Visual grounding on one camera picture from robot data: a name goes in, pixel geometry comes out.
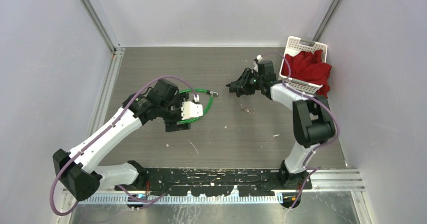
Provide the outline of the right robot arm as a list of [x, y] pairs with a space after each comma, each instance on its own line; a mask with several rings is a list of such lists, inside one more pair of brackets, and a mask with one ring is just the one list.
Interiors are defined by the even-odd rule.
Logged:
[[331, 114], [328, 100], [298, 91], [284, 80], [279, 80], [270, 60], [255, 60], [254, 68], [244, 69], [238, 79], [226, 87], [237, 97], [260, 91], [268, 99], [292, 111], [296, 142], [277, 174], [285, 189], [294, 188], [306, 176], [307, 163], [318, 148], [331, 144], [338, 137], [336, 119]]

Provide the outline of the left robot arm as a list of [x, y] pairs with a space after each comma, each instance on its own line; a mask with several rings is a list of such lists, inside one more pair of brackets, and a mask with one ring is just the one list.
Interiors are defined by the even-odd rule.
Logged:
[[101, 188], [114, 186], [141, 190], [146, 187], [148, 175], [136, 161], [121, 165], [100, 166], [99, 163], [122, 140], [143, 125], [162, 118], [167, 132], [188, 130], [192, 118], [203, 115], [203, 106], [195, 89], [193, 97], [180, 93], [170, 77], [157, 78], [138, 92], [131, 94], [93, 135], [69, 151], [57, 150], [53, 155], [56, 181], [73, 195], [84, 201]]

